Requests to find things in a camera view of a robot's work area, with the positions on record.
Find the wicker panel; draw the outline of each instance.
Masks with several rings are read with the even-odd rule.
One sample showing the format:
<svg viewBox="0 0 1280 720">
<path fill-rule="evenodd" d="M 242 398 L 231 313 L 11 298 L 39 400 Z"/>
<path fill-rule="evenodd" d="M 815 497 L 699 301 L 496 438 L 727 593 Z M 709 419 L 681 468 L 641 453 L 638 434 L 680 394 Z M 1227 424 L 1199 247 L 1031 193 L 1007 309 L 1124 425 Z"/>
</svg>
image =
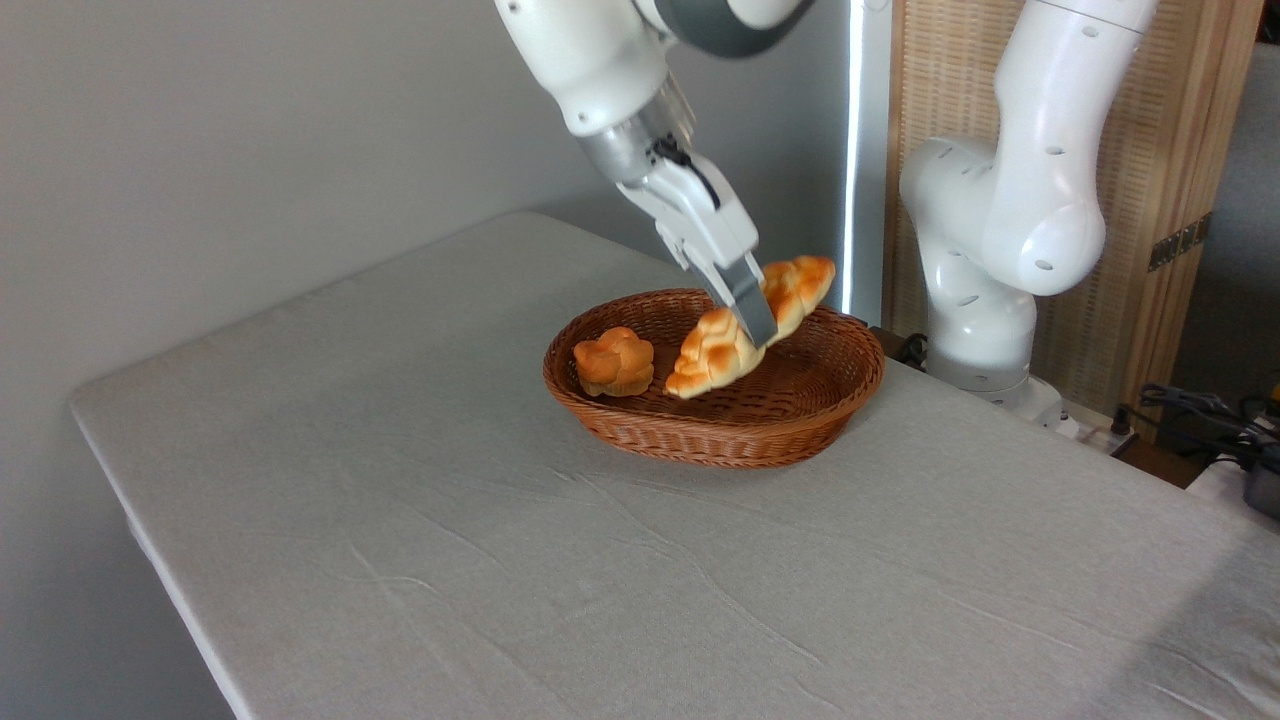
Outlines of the wicker panel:
<svg viewBox="0 0 1280 720">
<path fill-rule="evenodd" d="M 1233 6 L 1239 15 L 1248 12 L 1239 6 L 1251 3 L 1256 4 L 1242 0 L 1222 5 Z M 1158 310 L 1169 302 L 1185 302 L 1180 288 L 1190 282 L 1181 270 L 1187 263 L 1170 268 L 1171 278 L 1180 270 L 1179 282 L 1165 279 L 1165 290 L 1158 291 L 1151 282 L 1164 278 L 1146 274 L 1151 247 L 1207 211 L 1206 199 L 1212 201 L 1221 170 L 1220 160 L 1215 165 L 1220 138 L 1213 138 L 1203 152 L 1206 156 L 1197 156 L 1196 149 L 1206 138 L 1197 136 L 1197 127 L 1184 118 L 1188 102 L 1207 104 L 1207 97 L 1188 88 L 1202 90 L 1190 81 L 1208 78 L 1212 94 L 1219 72 L 1212 58 L 1221 53 L 1212 44 L 1229 35 L 1211 32 L 1211 24 L 1221 24 L 1215 15 L 1233 12 L 1216 13 L 1217 4 L 1207 5 L 1208 9 L 1193 0 L 1161 3 L 1112 104 L 1100 146 L 1098 197 L 1107 223 L 1102 259 L 1078 287 L 1039 301 L 1032 370 L 1068 398 L 1103 413 L 1110 413 L 1121 395 L 1124 370 L 1135 347 L 1134 331 L 1146 329 L 1152 343 L 1157 342 L 1169 336 L 1170 322 L 1180 318 L 1176 309 L 1171 314 Z M 961 133 L 996 138 L 998 110 L 992 79 L 1021 8 L 1021 0 L 899 4 L 893 76 L 899 102 L 890 168 L 895 187 L 906 154 L 929 137 Z M 1224 110 L 1217 118 L 1226 123 L 1226 129 L 1220 128 L 1217 135 L 1225 137 L 1234 105 L 1220 105 Z M 1211 129 L 1203 123 L 1198 126 L 1201 135 Z M 1174 208 L 1170 192 L 1194 201 Z M 896 193 L 890 201 L 888 218 L 887 327 L 899 334 L 924 332 L 928 306 L 915 233 Z M 1146 322 L 1139 322 L 1142 307 L 1148 314 Z"/>
</svg>

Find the bread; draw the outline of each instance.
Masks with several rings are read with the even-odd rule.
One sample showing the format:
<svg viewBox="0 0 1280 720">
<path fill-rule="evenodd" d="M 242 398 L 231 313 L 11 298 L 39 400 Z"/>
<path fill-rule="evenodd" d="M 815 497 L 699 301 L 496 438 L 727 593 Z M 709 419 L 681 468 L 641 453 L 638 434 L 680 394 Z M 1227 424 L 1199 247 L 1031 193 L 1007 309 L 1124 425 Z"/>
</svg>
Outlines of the bread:
<svg viewBox="0 0 1280 720">
<path fill-rule="evenodd" d="M 836 264 L 829 258 L 801 255 L 791 261 L 769 263 L 763 273 L 760 290 L 778 324 L 778 333 L 769 338 L 768 346 L 796 332 L 800 322 L 822 302 L 836 279 Z"/>
<path fill-rule="evenodd" d="M 708 311 L 680 346 L 680 357 L 664 386 L 667 395 L 687 400 L 754 370 L 764 359 L 764 350 L 795 333 L 801 320 L 822 302 L 836 278 L 836 264 L 827 258 L 801 255 L 791 261 L 771 263 L 763 274 L 760 290 L 778 332 L 762 347 L 755 347 L 732 310 Z"/>
<path fill-rule="evenodd" d="M 750 373 L 764 357 L 751 345 L 733 311 L 717 307 L 704 314 L 680 346 L 680 357 L 667 377 L 666 392 L 681 398 L 724 387 Z"/>
<path fill-rule="evenodd" d="M 640 395 L 653 383 L 653 343 L 631 328 L 611 328 L 573 346 L 577 380 L 591 397 Z"/>
</svg>

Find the basket rim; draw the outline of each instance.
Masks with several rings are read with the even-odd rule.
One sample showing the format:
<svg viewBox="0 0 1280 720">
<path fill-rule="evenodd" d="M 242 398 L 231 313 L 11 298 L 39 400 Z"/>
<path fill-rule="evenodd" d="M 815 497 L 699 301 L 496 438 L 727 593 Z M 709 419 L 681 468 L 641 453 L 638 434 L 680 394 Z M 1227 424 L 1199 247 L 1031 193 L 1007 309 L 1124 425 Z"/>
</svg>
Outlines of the basket rim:
<svg viewBox="0 0 1280 720">
<path fill-rule="evenodd" d="M 637 292 L 614 300 L 609 300 L 595 305 L 594 307 L 585 310 L 576 318 L 570 320 L 554 337 L 552 343 L 547 348 L 547 354 L 543 357 L 543 380 L 547 383 L 548 389 L 566 406 L 573 406 L 586 413 L 599 414 L 599 415 L 612 415 L 612 416 L 626 416 L 626 418 L 646 418 L 652 420 L 662 420 L 672 427 L 672 429 L 685 428 L 692 432 L 705 432 L 709 428 L 724 428 L 733 429 L 740 436 L 772 436 L 780 432 L 796 432 L 806 428 L 822 425 L 829 423 L 832 419 L 841 416 L 847 416 L 860 409 L 867 400 L 874 395 L 876 389 L 879 387 L 884 375 L 884 354 L 881 347 L 879 340 L 870 332 L 865 323 L 854 318 L 852 315 L 846 315 L 837 310 L 833 310 L 826 305 L 819 305 L 814 309 L 814 313 L 806 318 L 806 322 L 818 316 L 819 322 L 835 323 L 841 327 L 841 332 L 850 332 L 860 336 L 859 340 L 865 345 L 873 347 L 877 352 L 873 355 L 879 360 L 872 363 L 872 380 L 868 383 L 864 392 L 849 395 L 827 407 L 806 413 L 804 415 L 792 415 L 787 418 L 760 420 L 760 421 L 742 421 L 742 420 L 709 420 L 703 418 L 691 418 L 689 415 L 676 415 L 672 413 L 663 413 L 659 410 L 645 410 L 645 409 L 622 409 L 611 405 L 604 405 L 596 400 L 582 397 L 581 395 L 573 392 L 571 388 L 563 387 L 557 382 L 557 368 L 556 368 L 556 350 L 557 347 L 564 345 L 566 336 L 568 331 L 573 328 L 582 318 L 614 304 L 635 302 L 648 297 L 662 297 L 662 296 L 684 296 L 684 295 L 698 295 L 703 297 L 707 296 L 705 291 L 694 288 L 667 288 L 667 290 L 652 290 L 645 292 Z"/>
</svg>

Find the light strip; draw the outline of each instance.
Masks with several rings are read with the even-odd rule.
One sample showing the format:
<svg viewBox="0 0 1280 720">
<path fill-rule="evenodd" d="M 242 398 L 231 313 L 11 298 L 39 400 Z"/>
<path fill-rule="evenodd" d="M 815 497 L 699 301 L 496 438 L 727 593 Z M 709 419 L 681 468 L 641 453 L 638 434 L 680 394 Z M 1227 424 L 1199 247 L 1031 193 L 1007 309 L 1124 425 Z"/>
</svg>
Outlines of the light strip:
<svg viewBox="0 0 1280 720">
<path fill-rule="evenodd" d="M 863 97 L 863 3 L 849 4 L 849 135 L 845 158 L 845 238 L 841 258 L 840 311 L 852 313 L 854 306 L 854 184 L 858 179 L 858 136 L 861 124 Z"/>
</svg>

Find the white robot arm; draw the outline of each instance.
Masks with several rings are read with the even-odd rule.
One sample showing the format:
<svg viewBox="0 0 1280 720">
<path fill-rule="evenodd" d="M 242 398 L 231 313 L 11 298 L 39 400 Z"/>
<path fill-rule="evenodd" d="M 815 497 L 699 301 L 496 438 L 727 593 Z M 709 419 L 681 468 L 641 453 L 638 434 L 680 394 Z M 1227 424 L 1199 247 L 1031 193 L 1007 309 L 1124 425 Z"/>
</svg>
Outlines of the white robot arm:
<svg viewBox="0 0 1280 720">
<path fill-rule="evenodd" d="M 570 133 L 756 345 L 777 325 L 751 255 L 755 224 L 719 169 L 692 151 L 692 113 L 666 53 L 677 38 L 722 56 L 763 51 L 812 1 L 495 0 Z"/>
<path fill-rule="evenodd" d="M 902 168 L 929 374 L 1051 428 L 1061 397 L 1029 375 L 1034 296 L 1074 287 L 1102 252 L 1098 142 L 1157 1 L 1028 0 L 996 70 L 998 142 L 937 137 Z"/>
</svg>

